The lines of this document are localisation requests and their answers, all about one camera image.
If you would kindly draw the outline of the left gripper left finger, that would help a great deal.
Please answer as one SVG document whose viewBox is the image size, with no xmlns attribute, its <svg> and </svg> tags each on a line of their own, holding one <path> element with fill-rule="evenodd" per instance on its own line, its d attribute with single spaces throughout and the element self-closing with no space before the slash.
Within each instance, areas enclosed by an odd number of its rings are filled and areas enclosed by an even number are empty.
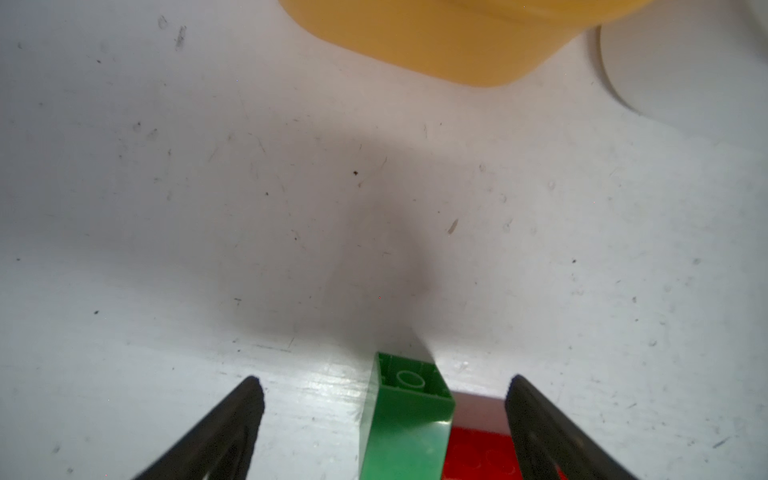
<svg viewBox="0 0 768 480">
<path fill-rule="evenodd" d="M 260 381 L 249 376 L 139 479 L 244 479 L 265 410 Z"/>
</svg>

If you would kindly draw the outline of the white plastic bin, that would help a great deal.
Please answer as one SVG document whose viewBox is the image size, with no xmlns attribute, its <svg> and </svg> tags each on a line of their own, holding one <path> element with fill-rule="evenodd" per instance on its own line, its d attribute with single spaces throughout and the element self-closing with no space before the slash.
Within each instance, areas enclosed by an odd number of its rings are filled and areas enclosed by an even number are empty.
<svg viewBox="0 0 768 480">
<path fill-rule="evenodd" d="M 608 83 L 628 107 L 766 152 L 766 2 L 654 1 L 603 25 L 599 51 Z"/>
</svg>

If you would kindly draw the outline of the green lego brick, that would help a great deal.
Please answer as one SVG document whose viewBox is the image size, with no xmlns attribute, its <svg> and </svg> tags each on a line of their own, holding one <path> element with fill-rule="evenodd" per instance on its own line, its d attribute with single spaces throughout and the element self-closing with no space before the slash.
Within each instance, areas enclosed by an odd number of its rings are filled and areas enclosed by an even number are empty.
<svg viewBox="0 0 768 480">
<path fill-rule="evenodd" d="M 360 420 L 361 479 L 439 479 L 456 402 L 433 363 L 378 352 Z"/>
</svg>

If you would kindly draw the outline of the yellow plastic bin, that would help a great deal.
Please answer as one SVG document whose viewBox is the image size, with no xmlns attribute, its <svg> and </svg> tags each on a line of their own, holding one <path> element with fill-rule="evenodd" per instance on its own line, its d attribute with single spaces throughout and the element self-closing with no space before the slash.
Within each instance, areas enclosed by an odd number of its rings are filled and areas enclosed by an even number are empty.
<svg viewBox="0 0 768 480">
<path fill-rule="evenodd" d="M 316 37 L 451 82 L 493 87 L 537 68 L 591 28 L 645 0 L 283 0 Z"/>
</svg>

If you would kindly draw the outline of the red lego brick studs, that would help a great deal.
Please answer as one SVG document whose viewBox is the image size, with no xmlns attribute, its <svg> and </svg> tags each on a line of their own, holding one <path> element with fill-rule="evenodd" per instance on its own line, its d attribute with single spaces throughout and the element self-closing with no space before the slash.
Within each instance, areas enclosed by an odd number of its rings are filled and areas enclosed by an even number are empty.
<svg viewBox="0 0 768 480">
<path fill-rule="evenodd" d="M 453 427 L 442 479 L 523 480 L 512 437 Z"/>
</svg>

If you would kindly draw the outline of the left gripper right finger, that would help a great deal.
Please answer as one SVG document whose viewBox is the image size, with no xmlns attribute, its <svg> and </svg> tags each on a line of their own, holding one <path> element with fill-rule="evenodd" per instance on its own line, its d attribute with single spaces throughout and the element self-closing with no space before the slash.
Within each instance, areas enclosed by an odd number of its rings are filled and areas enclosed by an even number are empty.
<svg viewBox="0 0 768 480">
<path fill-rule="evenodd" d="M 635 477 L 522 375 L 511 380 L 505 411 L 524 479 Z"/>
</svg>

